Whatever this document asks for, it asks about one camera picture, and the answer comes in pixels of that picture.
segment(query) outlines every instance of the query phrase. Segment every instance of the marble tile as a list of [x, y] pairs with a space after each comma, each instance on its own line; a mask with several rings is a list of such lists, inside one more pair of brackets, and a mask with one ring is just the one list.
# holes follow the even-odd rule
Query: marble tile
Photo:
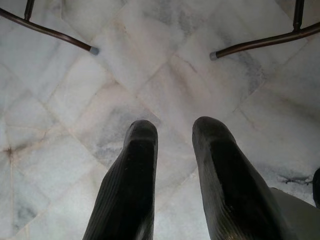
[[320, 116], [319, 45], [320, 35], [315, 35], [265, 85], [274, 93], [300, 105], [312, 116]]
[[218, 108], [213, 106], [214, 98], [204, 80], [188, 62], [177, 56], [162, 66], [138, 97], [190, 145], [194, 121], [219, 111], [218, 105]]
[[0, 118], [0, 151], [9, 148], [8, 138], [7, 138], [7, 126], [5, 118]]
[[[34, 22], [77, 37], [65, 22], [52, 13], [35, 14]], [[78, 53], [83, 51], [18, 24], [0, 42], [0, 63], [43, 102], [48, 100]]]
[[101, 181], [107, 169], [96, 164], [46, 212], [29, 224], [29, 239], [79, 240], [83, 238]]
[[127, 0], [64, 0], [62, 19], [87, 41], [112, 20]]
[[95, 158], [63, 127], [13, 149], [14, 164], [51, 201], [58, 199], [96, 164]]
[[8, 154], [0, 152], [0, 238], [10, 238], [14, 234], [13, 205], [11, 188], [11, 164]]
[[214, 11], [220, 0], [132, 0], [116, 21], [154, 73]]
[[153, 238], [155, 240], [210, 239], [198, 170], [176, 189], [168, 203], [155, 213]]
[[20, 82], [8, 68], [0, 64], [0, 117], [2, 117], [11, 104], [26, 91]]
[[21, 229], [13, 238], [10, 240], [29, 240], [29, 226]]
[[148, 61], [117, 19], [93, 40], [99, 48], [98, 61], [109, 69], [117, 82], [136, 92], [152, 75]]
[[127, 129], [139, 119], [150, 120], [155, 126], [160, 122], [125, 88], [117, 83], [107, 84], [97, 92], [71, 131], [109, 168], [123, 147]]
[[308, 176], [319, 167], [320, 118], [309, 114], [305, 106], [261, 89], [240, 109], [287, 156], [270, 159], [273, 166]]
[[71, 66], [49, 99], [48, 107], [62, 123], [71, 127], [97, 91], [114, 81], [105, 68], [85, 54]]
[[50, 201], [34, 184], [16, 168], [13, 176], [13, 228], [18, 232], [38, 214], [44, 211]]
[[193, 147], [173, 128], [161, 123], [158, 131], [158, 158], [155, 177], [155, 211], [170, 197], [196, 169]]
[[11, 104], [4, 121], [12, 149], [25, 148], [40, 141], [57, 122], [28, 90]]
[[[268, 38], [292, 32], [292, 21], [275, 1], [270, 0], [228, 0], [241, 22], [254, 35], [252, 40]], [[300, 39], [288, 43], [268, 46], [265, 52], [279, 64], [284, 64], [301, 49], [307, 40]]]

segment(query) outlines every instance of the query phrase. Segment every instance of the metal chair leg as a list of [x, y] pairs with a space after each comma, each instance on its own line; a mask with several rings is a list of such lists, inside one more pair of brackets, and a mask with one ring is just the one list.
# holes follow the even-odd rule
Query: metal chair leg
[[267, 37], [259, 40], [248, 41], [244, 43], [240, 43], [237, 45], [233, 45], [227, 47], [225, 49], [211, 52], [210, 59], [212, 61], [222, 58], [224, 56], [242, 52], [250, 49], [257, 49], [266, 46], [283, 44], [287, 42], [291, 42], [294, 40], [306, 38], [308, 36], [320, 33], [320, 22], [313, 24], [311, 26], [300, 29], [303, 19], [303, 10], [304, 10], [304, 0], [296, 0], [295, 2], [295, 10], [294, 10], [294, 19], [293, 19], [293, 32], [281, 34], [277, 36]]
[[21, 17], [18, 17], [2, 8], [0, 8], [0, 16], [13, 21], [17, 24], [20, 24], [26, 28], [32, 29], [34, 31], [37, 31], [39, 33], [42, 34], [46, 34], [52, 37], [55, 37], [57, 39], [61, 39], [65, 42], [68, 42], [70, 44], [73, 44], [79, 48], [82, 48], [90, 53], [92, 53], [93, 55], [97, 55], [99, 53], [99, 49], [94, 47], [94, 46], [90, 46], [82, 41], [79, 41], [71, 36], [68, 36], [66, 34], [63, 34], [61, 32], [40, 26], [38, 24], [32, 23], [29, 21], [31, 15], [32, 15], [32, 10], [33, 10], [33, 6], [34, 6], [34, 1], [35, 0], [28, 0], [26, 7], [25, 7], [25, 12], [24, 12], [24, 19]]

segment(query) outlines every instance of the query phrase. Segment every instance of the white marble tile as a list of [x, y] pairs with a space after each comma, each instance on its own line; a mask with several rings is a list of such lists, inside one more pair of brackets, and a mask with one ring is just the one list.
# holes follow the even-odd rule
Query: white marble tile
[[[71, 28], [52, 13], [34, 16], [46, 27], [73, 34]], [[82, 49], [20, 25], [1, 38], [0, 63], [7, 66], [31, 92], [46, 102]]]
[[14, 234], [11, 164], [7, 152], [0, 152], [0, 238]]
[[122, 22], [112, 21], [93, 42], [100, 51], [99, 62], [131, 92], [136, 92], [150, 78], [148, 60], [126, 33]]
[[90, 55], [80, 57], [69, 69], [48, 101], [49, 109], [66, 126], [72, 126], [92, 97], [113, 76]]
[[[290, 33], [293, 30], [292, 21], [275, 1], [270, 0], [228, 0], [236, 14], [248, 30], [255, 36], [252, 40], [268, 38], [275, 35]], [[288, 43], [268, 46], [264, 51], [280, 64], [301, 49], [307, 40], [300, 39]]]
[[173, 128], [161, 123], [158, 131], [158, 158], [155, 178], [155, 211], [175, 193], [177, 186], [197, 167], [193, 147]]
[[0, 117], [11, 104], [26, 91], [22, 82], [5, 66], [0, 64]]
[[50, 208], [29, 225], [29, 239], [79, 240], [83, 238], [101, 181], [107, 169], [96, 164]]
[[177, 56], [162, 66], [138, 97], [161, 120], [178, 130], [189, 144], [194, 121], [203, 115], [212, 116], [216, 106], [220, 108], [213, 105], [208, 86], [194, 68]]
[[132, 0], [116, 21], [154, 73], [214, 11], [220, 0]]
[[62, 18], [90, 41], [113, 19], [127, 0], [64, 0]]
[[96, 164], [87, 149], [58, 124], [40, 140], [12, 151], [17, 168], [52, 201]]
[[13, 176], [13, 228], [18, 232], [38, 214], [44, 211], [50, 201], [34, 184], [16, 168]]
[[4, 115], [7, 141], [11, 148], [25, 148], [40, 141], [56, 123], [43, 105], [31, 93], [24, 91]]
[[155, 213], [155, 240], [209, 240], [198, 170], [188, 178], [163, 208]]
[[261, 89], [240, 107], [255, 127], [283, 156], [270, 159], [273, 166], [299, 170], [308, 176], [319, 167], [320, 118], [304, 106]]
[[30, 240], [29, 239], [29, 226], [21, 229], [13, 238], [10, 240]]
[[265, 85], [274, 93], [300, 105], [313, 116], [320, 116], [319, 45], [320, 36], [315, 35]]
[[4, 117], [0, 118], [0, 136], [0, 151], [3, 151], [9, 148], [7, 126]]
[[118, 157], [127, 129], [135, 120], [159, 119], [145, 109], [125, 88], [115, 83], [103, 86], [72, 127], [73, 134], [107, 168]]

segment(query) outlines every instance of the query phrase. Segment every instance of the marble floor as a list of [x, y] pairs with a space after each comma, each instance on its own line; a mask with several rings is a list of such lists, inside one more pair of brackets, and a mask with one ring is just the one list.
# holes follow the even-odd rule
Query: marble floor
[[[25, 0], [0, 0], [23, 16]], [[305, 2], [320, 21], [319, 1]], [[223, 121], [270, 187], [312, 205], [320, 167], [320, 35], [210, 61], [292, 30], [292, 0], [36, 0], [0, 18], [0, 240], [81, 240], [102, 178], [138, 119], [159, 135], [155, 240], [209, 240], [191, 143]]]

